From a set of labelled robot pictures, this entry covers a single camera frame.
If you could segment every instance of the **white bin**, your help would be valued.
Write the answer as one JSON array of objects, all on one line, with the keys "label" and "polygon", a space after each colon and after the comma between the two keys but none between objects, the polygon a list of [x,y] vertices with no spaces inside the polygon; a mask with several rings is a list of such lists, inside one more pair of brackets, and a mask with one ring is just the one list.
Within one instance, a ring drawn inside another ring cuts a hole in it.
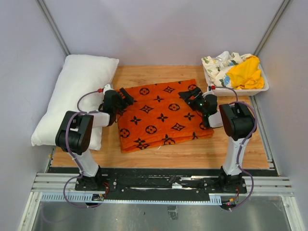
[{"label": "white bin", "polygon": [[[269,83],[268,83],[268,80],[267,80],[267,78],[264,74],[264,71],[263,71],[261,65],[259,65],[259,69],[261,70],[261,76],[264,79],[263,88],[262,89],[252,89],[252,90],[235,90],[237,95],[239,95],[239,96],[241,96],[241,95],[256,95],[261,91],[266,91],[266,90],[269,89]],[[206,83],[210,86],[211,85],[210,78],[209,78],[209,76],[208,76],[204,67],[203,67],[203,70],[204,70]],[[229,89],[215,89],[214,94],[216,96],[234,96],[234,92],[229,90]]]}]

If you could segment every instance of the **orange towel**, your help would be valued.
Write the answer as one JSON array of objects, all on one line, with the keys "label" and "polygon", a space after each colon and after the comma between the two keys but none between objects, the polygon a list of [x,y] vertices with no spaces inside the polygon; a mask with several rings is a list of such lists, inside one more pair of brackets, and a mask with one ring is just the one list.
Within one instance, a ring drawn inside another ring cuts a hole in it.
[{"label": "orange towel", "polygon": [[196,87],[194,79],[126,88],[135,103],[117,116],[121,151],[210,138],[214,131],[178,95]]}]

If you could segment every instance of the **gray wall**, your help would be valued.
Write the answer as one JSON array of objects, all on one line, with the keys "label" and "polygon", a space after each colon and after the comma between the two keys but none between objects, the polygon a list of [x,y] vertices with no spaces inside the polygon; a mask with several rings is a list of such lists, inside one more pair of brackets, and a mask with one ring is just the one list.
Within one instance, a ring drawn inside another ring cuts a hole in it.
[{"label": "gray wall", "polygon": [[257,95],[270,145],[308,228],[308,1],[293,1],[260,54],[270,88]]},{"label": "gray wall", "polygon": [[45,0],[69,50],[124,65],[255,51],[282,0]]},{"label": "gray wall", "polygon": [[30,137],[47,110],[64,63],[34,0],[0,4],[0,224],[16,230],[36,172],[50,147],[31,147]]}]

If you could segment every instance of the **white cushion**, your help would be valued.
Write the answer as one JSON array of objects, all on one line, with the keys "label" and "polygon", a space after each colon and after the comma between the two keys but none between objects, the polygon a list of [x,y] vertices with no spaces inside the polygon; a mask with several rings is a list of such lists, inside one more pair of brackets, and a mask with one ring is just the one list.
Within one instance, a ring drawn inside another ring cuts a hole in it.
[{"label": "white cushion", "polygon": [[[46,114],[32,137],[32,146],[55,145],[55,137],[67,111],[77,112],[77,102],[84,94],[111,83],[118,59],[91,55],[69,55],[58,77]],[[103,94],[94,93],[80,102],[83,111],[97,110]],[[102,128],[93,128],[90,149],[100,150]]]}]

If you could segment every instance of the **wooden tabletop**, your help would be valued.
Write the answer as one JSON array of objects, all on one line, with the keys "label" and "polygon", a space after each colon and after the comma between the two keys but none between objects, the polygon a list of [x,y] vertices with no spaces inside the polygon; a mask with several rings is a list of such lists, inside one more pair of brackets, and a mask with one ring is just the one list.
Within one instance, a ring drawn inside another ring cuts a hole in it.
[{"label": "wooden tabletop", "polygon": [[[146,84],[196,79],[197,86],[206,91],[207,84],[202,66],[120,66],[115,74],[115,89]],[[230,103],[234,97],[219,97],[218,104]],[[248,97],[240,101],[250,103]],[[223,128],[216,128],[209,139],[196,139],[175,145],[164,145],[131,153],[121,153],[117,124],[103,128],[102,148],[91,151],[101,167],[169,167],[169,168],[220,168],[228,146]],[[53,167],[76,166],[71,157],[56,148]],[[254,133],[244,155],[244,168],[269,168],[261,137]]]}]

